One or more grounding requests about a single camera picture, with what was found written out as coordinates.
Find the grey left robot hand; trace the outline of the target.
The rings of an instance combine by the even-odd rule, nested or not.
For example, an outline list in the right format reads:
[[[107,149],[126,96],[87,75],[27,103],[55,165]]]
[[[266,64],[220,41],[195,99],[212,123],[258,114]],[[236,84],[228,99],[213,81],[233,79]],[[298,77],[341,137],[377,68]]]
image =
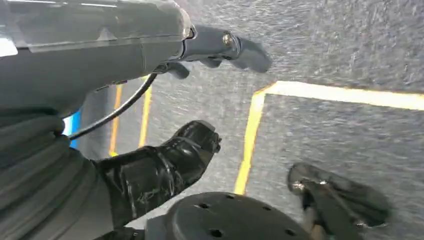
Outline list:
[[[193,185],[220,149],[208,122],[91,160],[70,146],[63,120],[102,87],[223,60],[258,73],[272,64],[259,44],[193,25],[172,0],[1,1],[1,239],[91,240]]]

